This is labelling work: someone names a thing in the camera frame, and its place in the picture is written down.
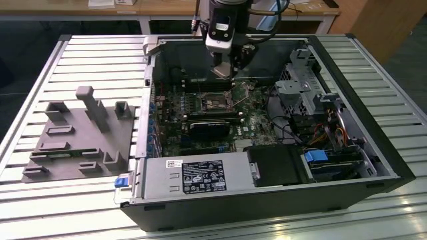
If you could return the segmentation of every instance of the metal bracket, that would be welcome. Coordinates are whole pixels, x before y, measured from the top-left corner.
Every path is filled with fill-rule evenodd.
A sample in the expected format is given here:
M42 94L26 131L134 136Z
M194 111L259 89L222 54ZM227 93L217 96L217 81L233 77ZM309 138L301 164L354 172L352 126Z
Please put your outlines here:
M159 37L158 36L147 36L145 38L145 43L143 43L143 50L146 53L146 56L151 57L154 54L157 54L159 50L159 46L163 45L165 43L159 42Z

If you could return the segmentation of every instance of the floor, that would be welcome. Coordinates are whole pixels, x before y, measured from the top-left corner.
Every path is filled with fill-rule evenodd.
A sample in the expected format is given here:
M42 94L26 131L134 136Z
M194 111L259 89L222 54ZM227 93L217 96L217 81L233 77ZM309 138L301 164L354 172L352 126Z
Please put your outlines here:
M3 140L27 95L38 80L61 35L139 34L137 22L0 22L0 60L15 80L0 88L0 140ZM158 24L159 32L177 26ZM385 65L420 107L427 112L427 17L424 18L400 51ZM7 79L0 69L0 86Z

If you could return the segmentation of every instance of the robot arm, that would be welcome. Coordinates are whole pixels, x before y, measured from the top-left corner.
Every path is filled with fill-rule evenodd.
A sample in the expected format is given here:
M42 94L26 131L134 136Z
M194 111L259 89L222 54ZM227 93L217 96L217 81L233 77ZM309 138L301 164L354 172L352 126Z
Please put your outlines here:
M259 11L251 9L253 4L261 0L199 0L203 2L201 31L206 47L214 57L213 72L222 78L234 78L239 70L243 70L251 63L258 52L258 44L267 42L278 33L282 22L282 13L289 8L291 0L277 0L278 11ZM279 22L271 35L261 40L247 37L250 16L277 16ZM197 17L193 22L193 29L197 29ZM223 62L223 55L229 55L230 62Z

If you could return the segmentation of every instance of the metal slat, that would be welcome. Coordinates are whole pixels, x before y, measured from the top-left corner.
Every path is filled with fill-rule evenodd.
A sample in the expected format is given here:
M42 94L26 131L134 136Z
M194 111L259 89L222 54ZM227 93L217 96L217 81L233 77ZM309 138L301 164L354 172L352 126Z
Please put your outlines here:
M73 39L142 39L146 38L143 35L82 35L71 36Z
M368 108L374 117L413 115L413 109L409 106L380 106Z
M142 64L145 63L143 56L129 57L89 57L89 58L63 58L58 65L102 65L102 64Z
M396 138L396 139L392 139L390 141L396 149L398 150L427 148L426 136Z
M406 104L405 100L397 96L364 98L362 101L368 107L398 106Z
M335 53L331 54L331 57L338 60L354 60L354 59L366 59L366 57L361 53Z
M114 73L143 71L146 64L118 64L118 65L77 65L77 66L58 66L55 74L78 74L78 73Z
M145 38L87 38L71 39L70 45L89 45L89 44L143 44Z
M346 36L318 36L318 39L323 43L329 42L345 42L349 43L349 38Z
M146 76L145 71L129 72L98 72L98 73L63 73L54 74L50 83L57 82L89 82L106 80L143 80Z
M400 154L402 157L427 156L427 148L401 150Z
M344 47L344 48L326 48L326 51L330 54L360 54L360 50L356 47Z
M404 138L410 136L427 136L427 127L421 126L397 126L382 129L389 138Z
M0 221L117 209L119 205L113 201L114 198L115 193L107 192L93 194L91 197L78 195L7 202L0 204Z
M322 45L326 48L356 48L356 45L350 41L323 42Z
M117 51L66 51L62 55L63 59L70 58L107 58L107 57L143 57L143 50L117 50Z
M121 99L121 98L138 98L142 97L143 89L115 89L115 90L98 90L94 92L97 99ZM78 100L77 91L57 91L46 92L42 95L41 101L67 101Z
M70 187L57 187L39 190L27 190L27 191L15 191L0 193L0 201L13 201L13 200L26 200L26 199L39 199L43 197L59 197L67 195L82 195L90 193L105 193L115 191L115 180L111 179L109 183L85 185L85 186L70 186Z
M107 51L107 50L142 50L143 44L94 44L94 45L69 45L67 51Z
M49 182L38 182L33 184L17 183L9 185L0 185L0 193L25 193L26 191L37 191L45 189L55 189L63 187L82 187L90 186L97 184L106 184L114 183L117 177L102 177L102 178L87 178L87 179L78 179L78 180L69 180L69 181L49 181Z
M366 59L337 60L335 63L338 67L372 66Z
M335 85L331 81L326 81L326 83L330 86L330 88L335 88ZM390 85L385 81L352 81L350 85L353 86L354 90L390 88Z
M384 80L384 77L378 73L348 73L345 77L349 81Z
M75 91L82 86L91 86L95 90L107 89L137 89L145 88L146 82L143 80L115 80L115 81L78 81L78 82L58 82L49 83L46 91Z
M125 215L122 210L118 209L87 213L85 216L77 214L3 223L0 224L0 233L5 240L13 240L46 238L67 234L78 235L94 231L115 230L135 226L135 222Z
M397 126L405 126L405 125L421 125L422 121L417 119L408 119L408 120L392 120L392 121L380 121L378 125L384 128L388 127L397 127Z

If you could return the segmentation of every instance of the blue tab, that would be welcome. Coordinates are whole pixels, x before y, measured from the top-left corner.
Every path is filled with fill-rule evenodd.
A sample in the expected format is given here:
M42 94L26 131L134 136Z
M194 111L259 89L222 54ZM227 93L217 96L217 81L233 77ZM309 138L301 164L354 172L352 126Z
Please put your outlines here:
M306 159L307 159L307 162L311 163L311 162L321 162L321 161L329 161L329 155L327 155L327 152L325 150L313 150L313 151L309 151L306 154Z
M126 177L126 178L118 178L115 180L115 183L114 183L114 186L117 189L119 188L127 188L130 186L130 178Z

